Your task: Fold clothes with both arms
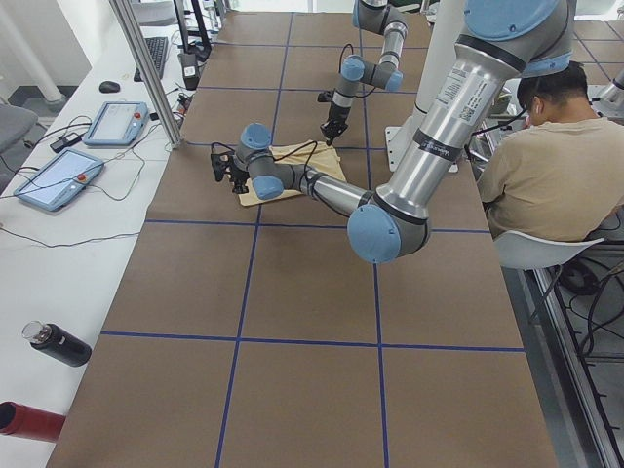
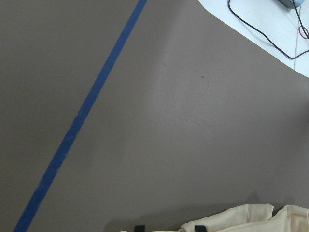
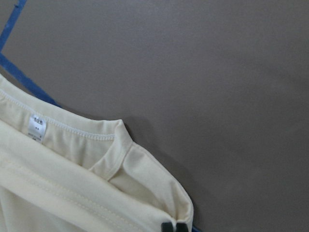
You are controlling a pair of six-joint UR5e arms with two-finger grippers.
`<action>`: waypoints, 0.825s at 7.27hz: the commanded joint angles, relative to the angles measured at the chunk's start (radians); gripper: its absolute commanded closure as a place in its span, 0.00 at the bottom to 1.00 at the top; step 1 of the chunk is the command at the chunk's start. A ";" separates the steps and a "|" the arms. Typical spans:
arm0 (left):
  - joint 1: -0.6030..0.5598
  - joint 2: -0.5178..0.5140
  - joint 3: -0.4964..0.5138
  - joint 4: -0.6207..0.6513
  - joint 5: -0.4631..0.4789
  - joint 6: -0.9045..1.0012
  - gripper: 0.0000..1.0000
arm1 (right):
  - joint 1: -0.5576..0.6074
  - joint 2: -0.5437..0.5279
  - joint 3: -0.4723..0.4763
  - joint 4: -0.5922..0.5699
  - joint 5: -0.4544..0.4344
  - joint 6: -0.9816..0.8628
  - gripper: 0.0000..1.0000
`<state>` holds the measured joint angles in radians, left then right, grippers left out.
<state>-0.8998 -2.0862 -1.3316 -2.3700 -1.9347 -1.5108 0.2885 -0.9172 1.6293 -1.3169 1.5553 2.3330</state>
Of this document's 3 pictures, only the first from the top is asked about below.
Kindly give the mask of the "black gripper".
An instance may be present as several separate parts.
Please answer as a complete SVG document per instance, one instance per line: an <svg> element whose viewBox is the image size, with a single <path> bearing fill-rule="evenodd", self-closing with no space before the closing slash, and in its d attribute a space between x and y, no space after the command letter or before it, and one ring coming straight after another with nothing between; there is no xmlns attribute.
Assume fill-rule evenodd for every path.
<svg viewBox="0 0 624 468"><path fill-rule="evenodd" d="M340 137L348 128L349 97L344 96L338 90L323 91L318 94L317 101L331 104L328 119L320 126L320 129L327 146L332 146L334 139Z"/></svg>
<svg viewBox="0 0 624 468"><path fill-rule="evenodd" d="M237 165L236 160L234 150L226 150L219 153L211 152L211 164L215 181L221 182L225 176L228 176L232 184L232 192L235 194L246 194L249 192L247 181L250 175Z"/></svg>

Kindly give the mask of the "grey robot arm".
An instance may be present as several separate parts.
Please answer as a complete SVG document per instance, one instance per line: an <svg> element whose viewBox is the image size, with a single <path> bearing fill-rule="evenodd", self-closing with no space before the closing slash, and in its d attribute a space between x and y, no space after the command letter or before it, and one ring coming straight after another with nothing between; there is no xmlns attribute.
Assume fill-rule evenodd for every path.
<svg viewBox="0 0 624 468"><path fill-rule="evenodd" d="M327 145L332 145L348 128L347 118L361 84L395 92L403 82L400 59L408 35L404 14L388 1L356 1L352 23L361 30L382 36L383 46L377 63L354 54L345 58L334 89L318 95L318 101L331 104L327 121L320 126Z"/></svg>
<svg viewBox="0 0 624 468"><path fill-rule="evenodd" d="M213 153L217 179L262 201L296 190L348 219L352 250L386 263L420 250L430 235L427 205L463 146L487 117L503 85L565 69L571 57L572 1L462 1L455 60L423 120L412 129L390 180L368 191L273 155L272 135L249 124L240 141Z"/></svg>

